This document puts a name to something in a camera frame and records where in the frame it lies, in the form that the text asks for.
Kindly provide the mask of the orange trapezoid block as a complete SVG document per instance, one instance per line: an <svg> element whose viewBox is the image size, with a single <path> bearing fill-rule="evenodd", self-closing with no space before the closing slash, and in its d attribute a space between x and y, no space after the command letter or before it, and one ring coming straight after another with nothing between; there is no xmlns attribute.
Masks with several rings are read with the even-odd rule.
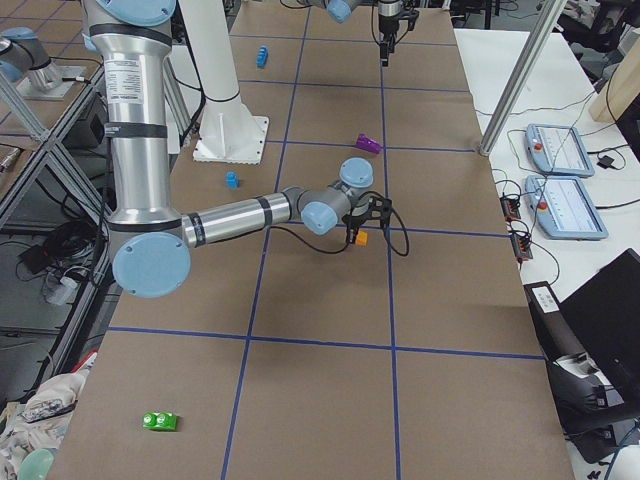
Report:
<svg viewBox="0 0 640 480"><path fill-rule="evenodd" d="M358 235L356 235L355 245L359 247L366 247L369 242L368 233L365 231L361 231Z"/></svg>

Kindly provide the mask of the purple trapezoid block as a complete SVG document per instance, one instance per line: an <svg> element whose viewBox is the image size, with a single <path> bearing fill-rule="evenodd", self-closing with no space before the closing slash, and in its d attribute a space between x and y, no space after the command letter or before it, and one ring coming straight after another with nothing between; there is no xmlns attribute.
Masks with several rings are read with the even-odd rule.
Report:
<svg viewBox="0 0 640 480"><path fill-rule="evenodd" d="M378 155L383 150L383 146L375 139L364 133L360 133L355 141L355 147L359 150Z"/></svg>

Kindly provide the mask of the small blue block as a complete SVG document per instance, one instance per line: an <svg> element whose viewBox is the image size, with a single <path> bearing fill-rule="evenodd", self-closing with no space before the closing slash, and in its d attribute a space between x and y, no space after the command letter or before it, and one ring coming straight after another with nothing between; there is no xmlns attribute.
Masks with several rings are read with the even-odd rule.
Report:
<svg viewBox="0 0 640 480"><path fill-rule="evenodd" d="M240 179L233 171L228 171L225 175L225 182L228 188L238 189L240 187Z"/></svg>

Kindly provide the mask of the orange terminal block upper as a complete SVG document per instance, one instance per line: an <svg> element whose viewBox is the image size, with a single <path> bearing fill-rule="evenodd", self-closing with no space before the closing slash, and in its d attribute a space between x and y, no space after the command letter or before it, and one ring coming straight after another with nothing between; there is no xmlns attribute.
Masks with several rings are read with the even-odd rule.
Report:
<svg viewBox="0 0 640 480"><path fill-rule="evenodd" d="M500 197L500 205L507 222L520 220L520 201L516 197L508 197L503 195Z"/></svg>

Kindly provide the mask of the orange terminal block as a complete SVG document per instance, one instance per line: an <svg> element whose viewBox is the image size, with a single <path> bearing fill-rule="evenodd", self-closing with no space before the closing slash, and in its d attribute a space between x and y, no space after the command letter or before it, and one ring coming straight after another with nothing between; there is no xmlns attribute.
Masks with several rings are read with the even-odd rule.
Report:
<svg viewBox="0 0 640 480"><path fill-rule="evenodd" d="M533 259L529 234L512 231L510 233L510 240L514 256L519 264Z"/></svg>
<svg viewBox="0 0 640 480"><path fill-rule="evenodd" d="M508 197L503 195L500 197L500 205L507 222L520 220L520 201L516 197Z"/></svg>

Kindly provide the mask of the orange terminal block lower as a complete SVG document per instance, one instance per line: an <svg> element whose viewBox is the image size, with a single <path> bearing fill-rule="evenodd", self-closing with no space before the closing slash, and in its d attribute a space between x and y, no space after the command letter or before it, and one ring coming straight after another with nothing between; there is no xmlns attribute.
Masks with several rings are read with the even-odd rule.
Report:
<svg viewBox="0 0 640 480"><path fill-rule="evenodd" d="M512 231L510 233L510 240L514 256L519 264L533 259L529 234Z"/></svg>

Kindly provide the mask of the teach pendant far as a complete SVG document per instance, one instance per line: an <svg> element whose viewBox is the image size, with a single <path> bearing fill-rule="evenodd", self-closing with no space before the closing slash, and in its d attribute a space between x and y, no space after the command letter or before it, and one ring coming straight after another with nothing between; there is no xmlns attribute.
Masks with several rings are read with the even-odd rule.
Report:
<svg viewBox="0 0 640 480"><path fill-rule="evenodd" d="M525 130L529 158L542 173L592 177L594 167L576 127L529 124Z"/></svg>

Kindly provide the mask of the teach pendant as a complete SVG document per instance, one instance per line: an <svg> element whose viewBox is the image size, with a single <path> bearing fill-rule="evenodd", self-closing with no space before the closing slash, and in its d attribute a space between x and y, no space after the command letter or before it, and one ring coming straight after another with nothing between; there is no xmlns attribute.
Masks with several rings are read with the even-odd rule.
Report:
<svg viewBox="0 0 640 480"><path fill-rule="evenodd" d="M557 240L603 240L609 235L582 180L576 176L529 175L525 194L534 223Z"/></svg>
<svg viewBox="0 0 640 480"><path fill-rule="evenodd" d="M525 130L529 158L542 173L592 177L594 167L576 127L529 124Z"/></svg>

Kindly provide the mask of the teach pendant near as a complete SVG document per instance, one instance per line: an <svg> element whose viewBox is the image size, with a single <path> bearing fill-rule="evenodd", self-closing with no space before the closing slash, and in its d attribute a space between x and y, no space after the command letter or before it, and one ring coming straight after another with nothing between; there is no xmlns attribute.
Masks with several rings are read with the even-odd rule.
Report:
<svg viewBox="0 0 640 480"><path fill-rule="evenodd" d="M576 176L529 175L525 194L534 223L557 240L603 240L609 235L582 180Z"/></svg>

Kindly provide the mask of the wooden board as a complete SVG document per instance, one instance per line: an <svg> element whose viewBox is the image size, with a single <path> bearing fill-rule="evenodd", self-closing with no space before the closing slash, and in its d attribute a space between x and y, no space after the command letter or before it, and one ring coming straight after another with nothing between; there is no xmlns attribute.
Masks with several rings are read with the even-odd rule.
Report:
<svg viewBox="0 0 640 480"><path fill-rule="evenodd" d="M597 122L615 122L639 95L639 52L629 52L589 107Z"/></svg>

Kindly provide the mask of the small black adapter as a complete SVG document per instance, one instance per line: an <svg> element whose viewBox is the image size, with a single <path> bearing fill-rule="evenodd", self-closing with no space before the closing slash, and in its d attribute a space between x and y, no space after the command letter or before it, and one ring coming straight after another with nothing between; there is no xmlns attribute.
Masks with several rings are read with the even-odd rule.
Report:
<svg viewBox="0 0 640 480"><path fill-rule="evenodd" d="M597 161L597 165L603 169L608 169L613 166L614 159L610 156L599 157Z"/></svg>

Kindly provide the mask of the black laptop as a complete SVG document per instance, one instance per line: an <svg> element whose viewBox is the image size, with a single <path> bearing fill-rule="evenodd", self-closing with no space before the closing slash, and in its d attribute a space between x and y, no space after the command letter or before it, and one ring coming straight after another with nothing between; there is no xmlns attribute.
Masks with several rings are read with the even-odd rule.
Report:
<svg viewBox="0 0 640 480"><path fill-rule="evenodd" d="M560 305L599 370L625 400L639 398L639 254L628 248Z"/></svg>

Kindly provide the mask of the green duplo block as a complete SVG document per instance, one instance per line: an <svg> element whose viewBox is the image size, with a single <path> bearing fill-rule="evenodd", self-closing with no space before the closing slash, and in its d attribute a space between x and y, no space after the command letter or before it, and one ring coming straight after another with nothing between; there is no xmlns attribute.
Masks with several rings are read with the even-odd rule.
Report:
<svg viewBox="0 0 640 480"><path fill-rule="evenodd" d="M168 411L148 411L142 417L142 427L150 431L175 432L179 416Z"/></svg>

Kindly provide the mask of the aluminium frame post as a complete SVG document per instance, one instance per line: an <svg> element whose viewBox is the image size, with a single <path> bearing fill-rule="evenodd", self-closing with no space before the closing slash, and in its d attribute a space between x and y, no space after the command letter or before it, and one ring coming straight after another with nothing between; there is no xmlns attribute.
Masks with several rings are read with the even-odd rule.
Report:
<svg viewBox="0 0 640 480"><path fill-rule="evenodd" d="M478 146L482 156L488 157L493 150L565 4L562 0L544 2L482 136Z"/></svg>

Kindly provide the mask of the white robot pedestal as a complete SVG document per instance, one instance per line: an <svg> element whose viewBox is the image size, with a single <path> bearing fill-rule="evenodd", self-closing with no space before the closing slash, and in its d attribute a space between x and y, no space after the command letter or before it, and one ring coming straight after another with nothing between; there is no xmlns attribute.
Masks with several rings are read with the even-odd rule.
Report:
<svg viewBox="0 0 640 480"><path fill-rule="evenodd" d="M178 7L194 54L206 104L194 159L258 164L269 119L243 103L221 1L180 1Z"/></svg>

